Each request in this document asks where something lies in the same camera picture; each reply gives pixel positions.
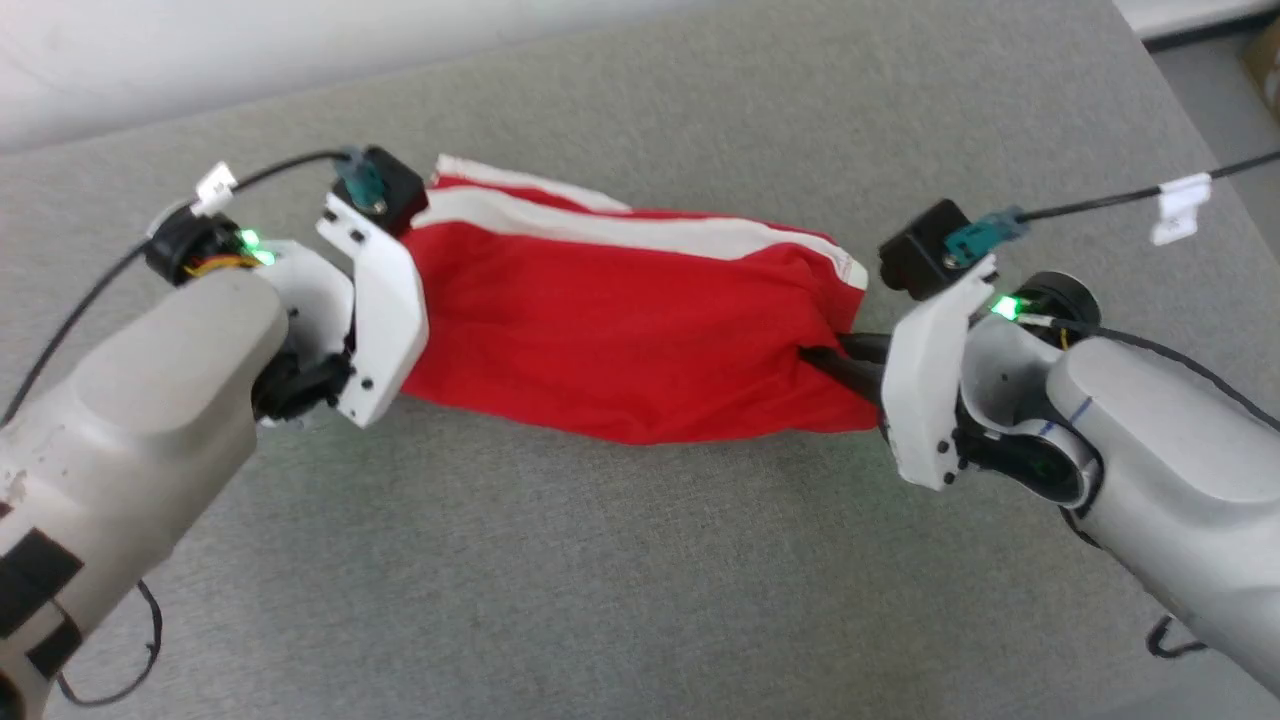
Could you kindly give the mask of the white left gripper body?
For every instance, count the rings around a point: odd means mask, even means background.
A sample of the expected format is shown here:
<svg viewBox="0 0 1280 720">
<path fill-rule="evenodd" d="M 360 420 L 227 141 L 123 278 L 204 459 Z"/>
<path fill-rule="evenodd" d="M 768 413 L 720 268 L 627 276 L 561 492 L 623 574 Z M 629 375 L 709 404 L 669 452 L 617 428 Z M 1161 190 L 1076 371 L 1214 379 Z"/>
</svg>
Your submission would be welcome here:
<svg viewBox="0 0 1280 720">
<path fill-rule="evenodd" d="M 422 281 L 407 247 L 337 193 L 325 197 L 316 232 L 349 259 L 349 272 L 296 241 L 262 242 L 262 278 L 282 297 L 289 324 L 262 373 L 262 424 L 328 406 L 370 427 L 425 350 Z"/>
</svg>

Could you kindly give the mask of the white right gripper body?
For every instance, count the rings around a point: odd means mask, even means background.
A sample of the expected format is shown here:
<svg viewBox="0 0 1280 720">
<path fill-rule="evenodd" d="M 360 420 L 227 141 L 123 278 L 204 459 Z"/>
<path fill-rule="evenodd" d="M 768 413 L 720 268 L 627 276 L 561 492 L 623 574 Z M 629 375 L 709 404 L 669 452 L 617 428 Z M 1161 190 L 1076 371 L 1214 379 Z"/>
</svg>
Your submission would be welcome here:
<svg viewBox="0 0 1280 720">
<path fill-rule="evenodd" d="M 992 313 L 997 260 L 988 255 L 893 328 L 881 383 L 899 475 L 943 491 L 960 473 L 965 434 L 1034 438 L 1043 421 L 1015 421 L 1062 356 L 1025 327 Z"/>
</svg>

